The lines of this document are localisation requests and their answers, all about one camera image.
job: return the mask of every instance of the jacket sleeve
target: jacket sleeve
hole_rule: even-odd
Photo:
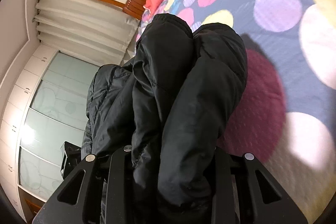
[[[163,129],[158,191],[170,205],[201,211],[211,208],[204,171],[245,89],[247,56],[239,35],[220,23],[201,26],[194,44],[198,58]],[[174,219],[174,214],[162,215]],[[190,215],[193,219],[183,212],[188,223],[201,223],[198,214]]]
[[[88,118],[85,131],[84,131],[84,136],[83,136],[83,141],[82,141],[82,148],[81,148],[81,157],[84,159],[88,154],[91,154],[92,152],[92,131],[91,131],[91,120],[90,119],[90,105],[93,101],[93,91],[94,91],[94,86],[95,86],[95,79],[97,76],[97,73],[92,79],[91,85],[89,87],[88,93],[87,93],[87,101],[86,101],[86,116]]]
[[[136,210],[145,223],[154,216],[162,129],[193,60],[193,34],[182,19],[155,15],[142,34],[134,58],[132,136]]]

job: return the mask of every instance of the white circle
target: white circle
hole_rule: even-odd
[[[309,223],[336,191],[336,150],[327,127],[305,113],[286,113],[283,135],[265,164]]]
[[[245,154],[245,158],[246,158],[247,160],[254,160],[254,155],[251,154],[251,153],[246,153],[246,154]]]
[[[131,145],[125,145],[124,146],[124,151],[125,152],[131,152],[132,151],[132,146]]]
[[[96,158],[95,155],[90,154],[90,155],[87,155],[85,159],[86,161],[90,162],[90,161],[93,161],[95,158]]]
[[[310,68],[324,84],[336,89],[336,29],[316,4],[303,15],[299,35]]]

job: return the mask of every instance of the curtain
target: curtain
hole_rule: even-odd
[[[96,65],[120,64],[139,23],[99,0],[39,0],[36,8],[43,44]]]

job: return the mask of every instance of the black puffer jacket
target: black puffer jacket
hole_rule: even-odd
[[[204,171],[246,80],[245,47],[230,27],[213,23],[192,33],[178,17],[156,15],[132,60],[95,75],[82,158],[131,143],[138,217],[209,223]]]

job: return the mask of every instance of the colorful blanket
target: colorful blanket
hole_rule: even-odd
[[[336,0],[164,0],[154,13],[193,31],[221,22],[243,38],[248,84],[218,145],[255,154],[309,223],[336,190],[335,11]]]

